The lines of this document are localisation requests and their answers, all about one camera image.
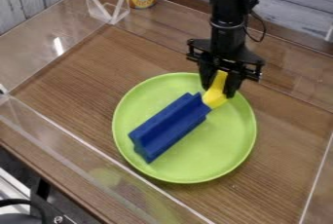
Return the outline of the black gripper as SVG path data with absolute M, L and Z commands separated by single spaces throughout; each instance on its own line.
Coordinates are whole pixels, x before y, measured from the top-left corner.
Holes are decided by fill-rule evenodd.
M 227 98 L 235 95 L 245 79 L 253 81 L 261 79 L 265 60 L 245 45 L 226 54 L 215 54 L 211 51 L 210 39 L 190 39 L 187 46 L 187 59 L 199 66 L 201 82 L 205 90 L 210 88 L 218 70 L 227 72 L 223 86 L 223 93 Z

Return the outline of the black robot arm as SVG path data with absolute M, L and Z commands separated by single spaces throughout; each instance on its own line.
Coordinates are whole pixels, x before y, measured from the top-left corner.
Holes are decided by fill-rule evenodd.
M 259 0 L 210 0 L 211 37 L 187 40 L 187 58 L 198 64 L 203 89 L 223 71 L 225 83 L 218 88 L 227 98 L 246 79 L 258 81 L 262 76 L 265 60 L 246 46 L 249 15 L 258 4 Z

